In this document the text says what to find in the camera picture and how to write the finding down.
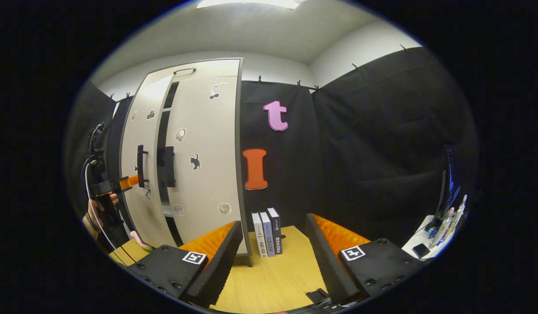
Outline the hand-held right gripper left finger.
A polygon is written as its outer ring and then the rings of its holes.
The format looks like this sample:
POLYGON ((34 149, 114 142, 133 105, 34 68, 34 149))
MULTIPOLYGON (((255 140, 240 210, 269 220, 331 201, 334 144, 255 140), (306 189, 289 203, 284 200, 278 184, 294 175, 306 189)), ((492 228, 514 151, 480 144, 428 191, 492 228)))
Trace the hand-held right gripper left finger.
POLYGON ((173 299, 209 308, 225 287, 243 239, 241 221, 232 221, 179 248, 161 245, 128 272, 173 299))

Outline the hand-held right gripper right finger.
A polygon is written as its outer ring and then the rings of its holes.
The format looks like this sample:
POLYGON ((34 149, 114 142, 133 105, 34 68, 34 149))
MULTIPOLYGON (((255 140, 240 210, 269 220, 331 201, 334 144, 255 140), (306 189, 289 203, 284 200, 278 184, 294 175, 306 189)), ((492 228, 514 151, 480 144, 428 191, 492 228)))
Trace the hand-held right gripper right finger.
POLYGON ((386 238, 369 241, 313 213, 308 237, 331 304, 366 303, 414 276, 427 262, 386 238))

